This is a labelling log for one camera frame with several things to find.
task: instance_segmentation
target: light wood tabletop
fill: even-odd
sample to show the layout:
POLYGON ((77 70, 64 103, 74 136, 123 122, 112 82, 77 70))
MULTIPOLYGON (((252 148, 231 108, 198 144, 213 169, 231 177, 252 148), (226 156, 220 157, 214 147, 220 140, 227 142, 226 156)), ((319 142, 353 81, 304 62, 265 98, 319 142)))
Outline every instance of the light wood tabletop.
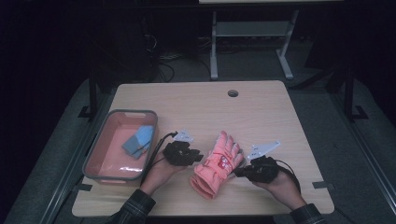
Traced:
MULTIPOLYGON (((204 155, 213 148, 221 130, 244 149, 245 157, 252 145, 279 140, 281 145, 267 156, 292 167, 308 203, 314 203, 322 214, 333 211, 329 191, 313 186, 313 182, 323 178, 280 81, 124 84, 116 92, 110 111, 113 109, 155 111, 157 141, 168 133, 186 129, 194 139, 191 148, 201 150, 204 155), (238 91, 238 96, 230 97, 230 90, 238 91)), ((163 148, 171 140, 165 141, 163 148)), ((275 215, 290 211, 244 177, 229 179, 214 200, 204 199, 189 183, 196 164, 174 175, 154 193, 152 197, 157 203, 150 216, 275 215)), ((118 212, 140 180, 132 186, 111 186, 84 177, 83 183, 92 185, 92 189, 78 192, 73 214, 100 217, 118 212)))

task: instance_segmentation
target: pink winter glove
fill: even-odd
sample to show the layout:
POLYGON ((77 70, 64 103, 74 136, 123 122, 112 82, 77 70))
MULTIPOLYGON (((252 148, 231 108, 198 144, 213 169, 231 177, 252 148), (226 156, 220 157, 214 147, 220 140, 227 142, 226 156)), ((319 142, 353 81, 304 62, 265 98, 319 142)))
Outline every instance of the pink winter glove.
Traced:
POLYGON ((190 178, 190 184, 204 198, 214 199, 221 183, 243 159, 239 145, 233 143, 230 135, 221 131, 205 163, 194 168, 195 174, 190 178))

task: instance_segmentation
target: hand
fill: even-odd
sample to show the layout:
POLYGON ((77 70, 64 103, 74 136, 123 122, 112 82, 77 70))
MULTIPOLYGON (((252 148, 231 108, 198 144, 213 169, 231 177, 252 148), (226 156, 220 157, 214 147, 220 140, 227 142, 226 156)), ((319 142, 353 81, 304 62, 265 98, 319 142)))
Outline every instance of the hand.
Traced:
POLYGON ((279 171, 277 177, 269 184, 252 182, 257 187, 268 190, 275 199, 285 204, 289 209, 295 210, 306 205, 293 180, 287 174, 279 171))
POLYGON ((163 153, 159 153, 154 160, 154 165, 151 167, 148 175, 143 182, 140 189, 147 193, 148 195, 152 195, 155 190, 157 190, 160 186, 164 185, 170 177, 182 170, 185 170, 187 166, 174 166, 170 164, 166 159, 163 153))

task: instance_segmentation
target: plastic tray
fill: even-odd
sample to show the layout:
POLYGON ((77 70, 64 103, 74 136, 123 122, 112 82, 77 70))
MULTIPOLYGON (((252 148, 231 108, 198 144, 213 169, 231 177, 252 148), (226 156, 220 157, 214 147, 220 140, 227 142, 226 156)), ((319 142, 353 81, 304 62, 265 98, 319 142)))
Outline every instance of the plastic tray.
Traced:
POLYGON ((96 135, 84 162, 83 174, 99 183, 126 184, 143 173, 153 139, 157 133, 157 114, 150 110, 113 110, 109 112, 96 135), (148 150, 138 159, 128 155, 122 145, 142 125, 152 125, 148 150))

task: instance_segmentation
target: plaid sleeve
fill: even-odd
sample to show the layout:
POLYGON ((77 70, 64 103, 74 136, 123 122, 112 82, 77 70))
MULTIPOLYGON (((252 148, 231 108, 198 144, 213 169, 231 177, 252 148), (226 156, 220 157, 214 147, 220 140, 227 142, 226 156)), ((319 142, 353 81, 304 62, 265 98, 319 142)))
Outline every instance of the plaid sleeve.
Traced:
POLYGON ((291 217, 297 224, 325 224, 326 220, 323 218, 321 213, 315 207, 314 204, 308 204, 306 206, 297 208, 290 212, 291 217))
POLYGON ((155 205, 155 201, 145 192, 137 189, 125 202, 120 211, 114 215, 110 223, 144 224, 147 215, 155 205))

